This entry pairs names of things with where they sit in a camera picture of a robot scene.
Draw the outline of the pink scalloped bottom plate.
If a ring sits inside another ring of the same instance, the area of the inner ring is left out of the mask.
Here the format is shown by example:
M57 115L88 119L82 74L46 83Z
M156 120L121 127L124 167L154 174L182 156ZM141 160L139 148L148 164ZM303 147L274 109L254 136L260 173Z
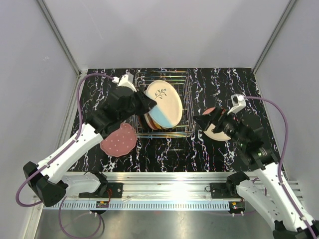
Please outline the pink scalloped bottom plate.
M130 153L137 143L133 127L122 123L120 128L111 133L100 143L100 149L108 156L121 157Z

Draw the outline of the metal wire dish rack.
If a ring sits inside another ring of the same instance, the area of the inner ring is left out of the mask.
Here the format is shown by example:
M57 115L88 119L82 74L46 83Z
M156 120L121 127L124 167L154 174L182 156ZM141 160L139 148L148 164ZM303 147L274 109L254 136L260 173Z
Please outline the metal wire dish rack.
M136 135L140 138L178 138L189 137L195 131L193 120L193 102L191 95L189 73L187 71L144 71L138 72L134 77L136 88L145 90L151 83L156 80L163 80L171 84L177 91L182 103L181 121L172 129L153 130L149 128L146 120L139 122L137 116L132 118L133 128Z

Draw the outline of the orange dotted scalloped plate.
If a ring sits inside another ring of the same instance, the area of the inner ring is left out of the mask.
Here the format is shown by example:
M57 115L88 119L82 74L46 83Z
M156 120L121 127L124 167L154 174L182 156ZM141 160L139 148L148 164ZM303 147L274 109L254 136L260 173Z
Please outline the orange dotted scalloped plate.
M153 119L151 119L152 124L157 128L157 129L164 129L161 127L159 124L157 124Z

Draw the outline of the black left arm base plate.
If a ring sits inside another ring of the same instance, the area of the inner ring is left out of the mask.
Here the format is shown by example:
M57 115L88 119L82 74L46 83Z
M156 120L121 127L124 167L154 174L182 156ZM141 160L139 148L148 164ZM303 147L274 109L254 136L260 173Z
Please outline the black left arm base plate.
M108 182L102 183L98 189L93 193L80 193L79 198L111 198L119 199L123 193L123 183L119 182Z

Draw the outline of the cream pink branch plate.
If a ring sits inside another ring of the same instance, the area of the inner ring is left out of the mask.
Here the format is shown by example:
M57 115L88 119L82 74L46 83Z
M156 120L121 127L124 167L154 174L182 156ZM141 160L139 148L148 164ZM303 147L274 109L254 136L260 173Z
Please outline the cream pink branch plate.
M214 128L215 126L211 125L208 130L204 131L204 134L215 141L229 141L231 139L224 132L214 133Z

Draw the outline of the cream beige floral plate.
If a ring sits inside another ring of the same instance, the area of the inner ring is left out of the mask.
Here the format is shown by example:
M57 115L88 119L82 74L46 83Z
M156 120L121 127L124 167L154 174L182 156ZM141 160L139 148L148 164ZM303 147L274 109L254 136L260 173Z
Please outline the cream beige floral plate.
M170 83L155 80L149 84L145 94L157 103L149 111L149 115L155 123L163 128L174 128L179 124L183 106L179 94Z

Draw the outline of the cream pink floral plate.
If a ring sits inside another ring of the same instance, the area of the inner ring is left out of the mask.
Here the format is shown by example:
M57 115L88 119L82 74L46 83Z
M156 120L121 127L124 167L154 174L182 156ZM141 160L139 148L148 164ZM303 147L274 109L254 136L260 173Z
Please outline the cream pink floral plate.
M148 117L146 114L143 115L143 118L148 126L148 128L150 128L151 130L154 130L155 128L152 126L152 124L149 122Z

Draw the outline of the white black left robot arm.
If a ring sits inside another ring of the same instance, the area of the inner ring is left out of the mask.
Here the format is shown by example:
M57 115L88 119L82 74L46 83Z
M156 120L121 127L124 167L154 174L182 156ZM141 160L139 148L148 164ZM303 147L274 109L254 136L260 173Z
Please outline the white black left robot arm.
M142 91L134 92L127 87L118 87L63 146L37 164L26 163L23 172L27 184L40 202L51 207L66 196L105 196L108 181L103 173L92 171L87 175L66 176L66 172L87 151L118 130L122 122L133 115L148 113L156 104Z

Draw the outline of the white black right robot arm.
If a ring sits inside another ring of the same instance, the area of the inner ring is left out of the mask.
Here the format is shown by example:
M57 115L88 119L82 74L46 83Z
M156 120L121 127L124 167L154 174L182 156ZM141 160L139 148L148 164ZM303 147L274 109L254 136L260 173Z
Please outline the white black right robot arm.
M250 127L234 113L215 108L208 114L193 116L203 131L224 133L234 141L242 161L263 183L270 197L258 191L244 172L227 177L226 193L241 197L264 218L276 239L317 239L319 222L302 206L281 172L279 159L264 146L263 129Z

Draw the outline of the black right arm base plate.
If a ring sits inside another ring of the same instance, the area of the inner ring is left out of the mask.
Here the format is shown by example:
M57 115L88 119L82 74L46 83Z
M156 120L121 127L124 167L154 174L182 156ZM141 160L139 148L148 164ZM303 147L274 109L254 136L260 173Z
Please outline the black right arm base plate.
M233 184L232 182L222 182L222 183L210 183L210 194L212 199L231 199L239 200L242 199L237 194L236 187L239 184Z

